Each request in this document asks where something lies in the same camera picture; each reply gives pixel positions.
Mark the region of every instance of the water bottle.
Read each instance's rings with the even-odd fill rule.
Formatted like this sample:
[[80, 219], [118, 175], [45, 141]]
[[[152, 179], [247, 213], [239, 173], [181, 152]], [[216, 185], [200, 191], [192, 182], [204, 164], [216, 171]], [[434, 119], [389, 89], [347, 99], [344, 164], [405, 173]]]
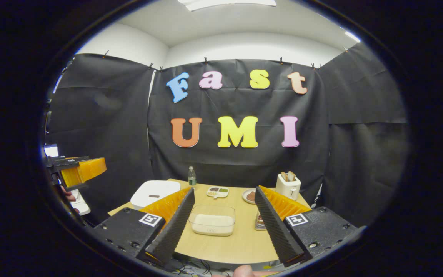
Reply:
[[192, 167], [192, 165], [189, 167], [188, 180], [189, 180], [189, 186], [195, 188], [196, 173], [194, 172], [194, 168]]

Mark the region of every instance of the white container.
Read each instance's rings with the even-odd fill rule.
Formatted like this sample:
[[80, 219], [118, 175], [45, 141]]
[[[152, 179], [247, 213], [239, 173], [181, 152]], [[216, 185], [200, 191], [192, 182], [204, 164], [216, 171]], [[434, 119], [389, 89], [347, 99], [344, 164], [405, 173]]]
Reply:
[[297, 177], [295, 177], [295, 181], [287, 182], [285, 179], [283, 179], [281, 174], [278, 174], [275, 191], [285, 195], [288, 198], [297, 200], [298, 194], [300, 193], [300, 185], [301, 182]]
[[192, 231], [202, 235], [231, 235], [235, 224], [235, 210], [232, 207], [195, 206], [189, 222]]
[[149, 204], [156, 202], [171, 195], [174, 192], [180, 191], [181, 184], [174, 181], [146, 181], [131, 197], [131, 204], [134, 209], [141, 209]]

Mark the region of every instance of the wooden table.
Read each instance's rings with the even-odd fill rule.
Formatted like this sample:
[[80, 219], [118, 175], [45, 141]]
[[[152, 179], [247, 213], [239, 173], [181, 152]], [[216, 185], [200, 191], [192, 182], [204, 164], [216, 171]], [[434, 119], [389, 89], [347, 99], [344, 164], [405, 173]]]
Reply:
[[[181, 189], [188, 187], [188, 182], [175, 179], [181, 184]], [[200, 235], [192, 231], [190, 223], [186, 223], [184, 232], [175, 251], [194, 258], [231, 264], [251, 264], [278, 260], [268, 231], [254, 229], [257, 206], [242, 199], [242, 193], [248, 188], [229, 187], [226, 198], [209, 197], [206, 191], [210, 185], [197, 184], [195, 189], [196, 205], [229, 206], [235, 209], [235, 226], [233, 234], [228, 237]], [[309, 204], [299, 194], [297, 201], [309, 207]], [[109, 212], [113, 215], [124, 207], [133, 209], [128, 202]]]

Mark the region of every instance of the foam letter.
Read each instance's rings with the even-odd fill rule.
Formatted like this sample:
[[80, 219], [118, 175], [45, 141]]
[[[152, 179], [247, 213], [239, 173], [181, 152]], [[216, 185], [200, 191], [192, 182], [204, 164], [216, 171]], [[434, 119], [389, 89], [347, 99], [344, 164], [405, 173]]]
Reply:
[[298, 72], [289, 74], [287, 77], [291, 80], [291, 87], [294, 92], [298, 94], [305, 94], [307, 92], [307, 88], [302, 87], [302, 82], [305, 81], [305, 77], [300, 76]]
[[269, 87], [269, 73], [266, 70], [252, 70], [249, 81], [253, 89], [267, 89]]
[[172, 140], [178, 147], [193, 147], [199, 141], [199, 124], [202, 123], [202, 119], [199, 117], [193, 117], [189, 119], [192, 126], [191, 138], [189, 140], [184, 140], [182, 137], [182, 128], [186, 119], [174, 118], [170, 121], [172, 124]]
[[300, 144], [295, 133], [295, 123], [298, 121], [298, 118], [295, 116], [284, 116], [280, 118], [280, 121], [283, 122], [285, 128], [285, 140], [281, 143], [282, 147], [297, 147]]
[[230, 147], [228, 136], [230, 136], [235, 147], [239, 145], [242, 136], [244, 136], [244, 140], [240, 144], [241, 147], [257, 147], [257, 142], [255, 141], [255, 123], [257, 122], [257, 117], [246, 116], [244, 120], [242, 120], [242, 123], [240, 123], [239, 128], [237, 128], [231, 116], [222, 116], [218, 118], [218, 122], [221, 123], [221, 138], [220, 142], [218, 142], [218, 147]]
[[222, 88], [222, 74], [218, 71], [208, 71], [203, 74], [204, 79], [199, 81], [199, 86], [203, 89], [220, 89]]
[[170, 90], [172, 91], [172, 94], [174, 95], [174, 103], [179, 102], [180, 100], [183, 100], [188, 96], [188, 93], [183, 91], [182, 89], [188, 89], [188, 83], [186, 80], [189, 78], [189, 74], [186, 72], [180, 74], [179, 76], [175, 77], [174, 79], [167, 82], [167, 86], [170, 87]]

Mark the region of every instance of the white box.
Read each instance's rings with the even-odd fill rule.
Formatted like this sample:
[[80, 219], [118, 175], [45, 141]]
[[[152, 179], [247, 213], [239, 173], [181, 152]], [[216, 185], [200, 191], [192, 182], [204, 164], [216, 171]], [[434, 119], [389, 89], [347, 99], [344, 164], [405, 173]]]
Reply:
[[293, 200], [297, 200], [298, 194], [300, 193], [300, 185], [301, 182], [295, 176], [295, 181], [287, 182], [285, 179], [283, 179], [283, 176], [278, 174], [278, 178], [276, 179], [276, 188], [275, 191], [285, 195], [288, 198], [291, 198]]
[[149, 204], [180, 191], [181, 184], [174, 181], [146, 181], [131, 197], [134, 209], [141, 209]]

